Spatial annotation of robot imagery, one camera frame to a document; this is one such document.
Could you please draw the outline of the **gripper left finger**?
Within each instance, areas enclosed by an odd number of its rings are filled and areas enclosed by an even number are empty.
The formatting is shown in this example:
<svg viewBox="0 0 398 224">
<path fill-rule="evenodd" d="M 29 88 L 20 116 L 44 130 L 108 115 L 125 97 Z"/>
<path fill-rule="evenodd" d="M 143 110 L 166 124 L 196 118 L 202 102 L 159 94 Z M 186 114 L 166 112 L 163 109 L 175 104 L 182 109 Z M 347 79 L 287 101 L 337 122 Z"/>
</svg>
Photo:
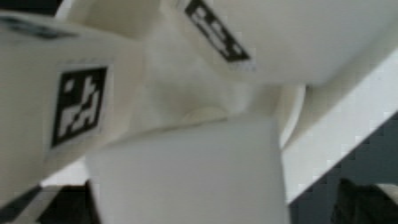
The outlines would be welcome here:
<svg viewBox="0 0 398 224">
<path fill-rule="evenodd" d="M 88 183 L 65 185 L 36 218 L 38 224 L 100 224 Z"/>
</svg>

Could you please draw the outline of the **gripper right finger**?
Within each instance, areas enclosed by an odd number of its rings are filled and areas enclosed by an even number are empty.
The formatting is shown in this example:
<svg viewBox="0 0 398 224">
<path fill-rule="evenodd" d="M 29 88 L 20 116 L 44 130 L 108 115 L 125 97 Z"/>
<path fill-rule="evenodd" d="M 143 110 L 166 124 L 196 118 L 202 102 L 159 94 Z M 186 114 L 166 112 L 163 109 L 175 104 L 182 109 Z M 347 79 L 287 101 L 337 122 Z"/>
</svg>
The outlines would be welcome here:
<svg viewBox="0 0 398 224">
<path fill-rule="evenodd" d="M 398 224 L 398 184 L 339 180 L 331 224 Z"/>
</svg>

